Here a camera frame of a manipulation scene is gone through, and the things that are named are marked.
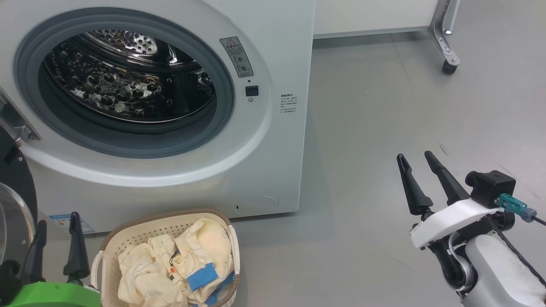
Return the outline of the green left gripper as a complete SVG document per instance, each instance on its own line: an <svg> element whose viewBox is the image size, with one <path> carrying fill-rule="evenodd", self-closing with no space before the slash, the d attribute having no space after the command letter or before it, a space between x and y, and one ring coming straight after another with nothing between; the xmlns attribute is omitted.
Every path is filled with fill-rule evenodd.
<svg viewBox="0 0 546 307"><path fill-rule="evenodd" d="M90 275L90 265L78 212L71 213L69 232L70 252L63 268L67 282L45 282L43 278L47 223L41 220L22 267L22 283L0 282L0 307L102 307L100 291L82 282Z"/></svg>

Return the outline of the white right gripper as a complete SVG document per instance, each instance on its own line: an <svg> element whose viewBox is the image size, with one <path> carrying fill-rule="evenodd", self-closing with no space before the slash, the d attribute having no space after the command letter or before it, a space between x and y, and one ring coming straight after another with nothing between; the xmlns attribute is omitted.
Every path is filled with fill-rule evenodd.
<svg viewBox="0 0 546 307"><path fill-rule="evenodd" d="M403 154L398 154L396 161L410 214L415 216L432 214L425 221L418 223L409 235L415 248L431 249L442 267L445 282L454 291L465 291L472 287L475 275L470 263L456 253L454 241L464 227L490 214L505 210L499 207L486 208L474 200L468 200L470 194L435 155L431 151L425 151L424 156L429 168L438 177L449 207L432 214L432 200L418 185L407 159Z"/></svg>

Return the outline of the black round glass washer door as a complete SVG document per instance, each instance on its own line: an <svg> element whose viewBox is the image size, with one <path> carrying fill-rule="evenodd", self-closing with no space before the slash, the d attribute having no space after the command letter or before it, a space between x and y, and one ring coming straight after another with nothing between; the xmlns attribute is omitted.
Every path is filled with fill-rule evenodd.
<svg viewBox="0 0 546 307"><path fill-rule="evenodd" d="M25 156L0 127L0 264L23 264L35 237L35 182Z"/></svg>

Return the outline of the cream garment with blue cuffs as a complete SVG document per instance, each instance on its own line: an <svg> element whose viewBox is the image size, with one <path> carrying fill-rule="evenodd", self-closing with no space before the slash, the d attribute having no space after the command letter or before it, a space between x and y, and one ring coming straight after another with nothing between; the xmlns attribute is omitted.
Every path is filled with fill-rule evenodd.
<svg viewBox="0 0 546 307"><path fill-rule="evenodd" d="M169 260L171 280L186 296L189 307L218 303L235 277L232 245L224 227L201 218L175 238L175 246Z"/></svg>

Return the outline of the cream perforated laundry basket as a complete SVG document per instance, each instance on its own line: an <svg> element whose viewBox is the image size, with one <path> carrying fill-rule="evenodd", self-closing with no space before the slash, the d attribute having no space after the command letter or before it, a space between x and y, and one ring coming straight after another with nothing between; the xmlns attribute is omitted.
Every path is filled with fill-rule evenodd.
<svg viewBox="0 0 546 307"><path fill-rule="evenodd" d="M236 231L226 215L213 209L193 209L156 217L147 217L129 222L113 230L105 239L101 250L93 261L90 283L101 291L102 307L128 307L118 299L117 292L121 279L118 256L126 249L146 243L160 235L179 237L186 229L201 218L210 218L224 227L232 245L235 263L234 280L220 301L208 307L232 307L240 283L241 259Z"/></svg>

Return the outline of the white front-load washing machine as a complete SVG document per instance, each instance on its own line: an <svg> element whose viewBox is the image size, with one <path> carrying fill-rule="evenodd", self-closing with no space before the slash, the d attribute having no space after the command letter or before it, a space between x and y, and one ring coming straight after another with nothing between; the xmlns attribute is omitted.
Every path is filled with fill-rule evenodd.
<svg viewBox="0 0 546 307"><path fill-rule="evenodd" d="M0 122L21 142L39 212L53 222L76 211L100 233L185 209L297 211L314 10L315 0L0 0ZM166 124L72 104L42 62L98 29L183 50L210 76L215 101ZM254 76L238 77L220 43L228 37L238 37ZM296 112L279 112L285 94L298 97Z"/></svg>

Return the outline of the blue energy label sticker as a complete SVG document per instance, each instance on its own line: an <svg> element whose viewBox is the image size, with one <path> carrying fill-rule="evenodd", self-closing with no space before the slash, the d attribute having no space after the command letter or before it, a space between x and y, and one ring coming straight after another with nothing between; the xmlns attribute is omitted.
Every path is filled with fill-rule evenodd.
<svg viewBox="0 0 546 307"><path fill-rule="evenodd" d="M55 222L67 235L70 234L70 220L71 214L55 214L48 216L53 222ZM95 233L93 230L82 218L80 218L80 223L82 227L82 232L84 235Z"/></svg>

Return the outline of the printed text label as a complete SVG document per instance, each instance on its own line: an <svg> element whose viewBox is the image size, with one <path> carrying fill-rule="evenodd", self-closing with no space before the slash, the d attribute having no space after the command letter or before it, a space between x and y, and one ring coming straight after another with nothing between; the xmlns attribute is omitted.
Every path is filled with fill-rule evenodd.
<svg viewBox="0 0 546 307"><path fill-rule="evenodd" d="M280 96L279 112L294 113L298 110L298 97L293 94L285 94Z"/></svg>

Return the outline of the steel perforated washer drum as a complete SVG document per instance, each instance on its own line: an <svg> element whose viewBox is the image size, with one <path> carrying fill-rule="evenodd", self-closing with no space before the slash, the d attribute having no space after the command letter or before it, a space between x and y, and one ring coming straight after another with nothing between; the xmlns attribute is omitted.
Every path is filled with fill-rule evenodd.
<svg viewBox="0 0 546 307"><path fill-rule="evenodd" d="M136 124L166 124L201 112L216 99L202 66L147 34L98 29L53 47L42 67L86 110Z"/></svg>

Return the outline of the white partition panel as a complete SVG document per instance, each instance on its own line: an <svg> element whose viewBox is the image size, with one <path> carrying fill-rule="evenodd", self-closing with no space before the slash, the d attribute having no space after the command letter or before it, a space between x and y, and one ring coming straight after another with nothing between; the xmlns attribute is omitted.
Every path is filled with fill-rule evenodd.
<svg viewBox="0 0 546 307"><path fill-rule="evenodd" d="M426 30L438 0L316 0L314 39Z"/></svg>

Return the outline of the grey warning sticker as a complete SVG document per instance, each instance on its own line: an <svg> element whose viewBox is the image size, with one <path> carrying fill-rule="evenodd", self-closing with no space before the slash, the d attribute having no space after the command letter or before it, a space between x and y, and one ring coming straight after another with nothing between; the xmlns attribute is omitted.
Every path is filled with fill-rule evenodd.
<svg viewBox="0 0 546 307"><path fill-rule="evenodd" d="M247 78L254 76L253 68L242 43L238 37L228 37L220 39L220 43L226 50L232 64L235 68L236 74L239 78Z"/></svg>

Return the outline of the metal caster leg bracket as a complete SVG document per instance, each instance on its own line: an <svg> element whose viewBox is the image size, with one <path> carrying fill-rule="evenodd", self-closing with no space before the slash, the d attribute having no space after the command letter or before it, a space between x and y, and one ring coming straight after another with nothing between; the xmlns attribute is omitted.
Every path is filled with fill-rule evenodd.
<svg viewBox="0 0 546 307"><path fill-rule="evenodd" d="M456 17L458 5L459 0L438 0L431 24L427 30L439 51L442 52L444 60L457 66L460 64L460 59L456 56L446 36L453 31L453 21Z"/></svg>

